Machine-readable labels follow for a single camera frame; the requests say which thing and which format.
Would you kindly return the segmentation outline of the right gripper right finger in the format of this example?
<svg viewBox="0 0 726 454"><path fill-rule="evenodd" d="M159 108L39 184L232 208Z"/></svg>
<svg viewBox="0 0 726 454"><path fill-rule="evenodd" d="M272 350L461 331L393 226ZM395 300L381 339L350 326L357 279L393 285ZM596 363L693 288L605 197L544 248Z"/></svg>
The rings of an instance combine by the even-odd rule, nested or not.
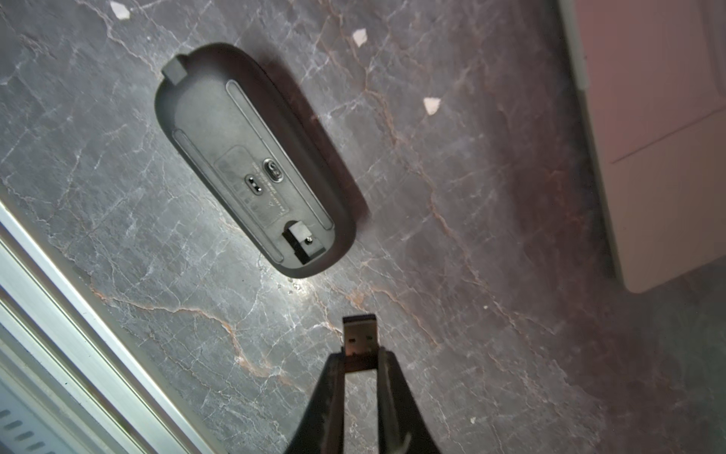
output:
<svg viewBox="0 0 726 454"><path fill-rule="evenodd" d="M393 352L380 347L376 397L380 453L441 453Z"/></svg>

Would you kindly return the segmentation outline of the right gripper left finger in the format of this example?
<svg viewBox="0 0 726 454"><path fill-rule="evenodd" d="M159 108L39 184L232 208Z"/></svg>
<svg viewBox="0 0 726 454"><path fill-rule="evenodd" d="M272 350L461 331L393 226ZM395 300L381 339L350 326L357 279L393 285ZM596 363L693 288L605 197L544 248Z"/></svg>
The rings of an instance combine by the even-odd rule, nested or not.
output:
<svg viewBox="0 0 726 454"><path fill-rule="evenodd" d="M345 355L331 354L285 453L339 454L344 446Z"/></svg>

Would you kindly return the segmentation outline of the black usb mouse receiver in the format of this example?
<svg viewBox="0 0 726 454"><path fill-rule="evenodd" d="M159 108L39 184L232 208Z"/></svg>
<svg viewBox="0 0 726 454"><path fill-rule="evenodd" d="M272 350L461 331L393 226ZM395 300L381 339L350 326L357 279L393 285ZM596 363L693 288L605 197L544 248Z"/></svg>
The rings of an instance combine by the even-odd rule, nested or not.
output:
<svg viewBox="0 0 726 454"><path fill-rule="evenodd" d="M346 316L342 323L345 372L357 373L376 369L379 351L376 316Z"/></svg>

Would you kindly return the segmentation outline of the black wireless mouse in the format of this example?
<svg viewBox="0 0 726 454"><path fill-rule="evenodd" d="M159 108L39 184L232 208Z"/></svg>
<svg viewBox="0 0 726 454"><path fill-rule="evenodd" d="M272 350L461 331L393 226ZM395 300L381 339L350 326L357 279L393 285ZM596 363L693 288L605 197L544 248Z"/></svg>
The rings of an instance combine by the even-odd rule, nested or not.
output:
<svg viewBox="0 0 726 454"><path fill-rule="evenodd" d="M352 247L336 175L263 68L225 43L174 56L154 100L164 134L278 272L308 278Z"/></svg>

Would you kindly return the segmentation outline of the silver laptop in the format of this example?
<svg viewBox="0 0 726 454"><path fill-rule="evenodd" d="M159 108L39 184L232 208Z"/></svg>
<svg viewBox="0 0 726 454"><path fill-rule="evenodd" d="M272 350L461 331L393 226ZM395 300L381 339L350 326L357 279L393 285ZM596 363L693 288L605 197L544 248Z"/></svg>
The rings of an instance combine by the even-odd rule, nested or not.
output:
<svg viewBox="0 0 726 454"><path fill-rule="evenodd" d="M649 291L725 254L725 5L563 1L616 273Z"/></svg>

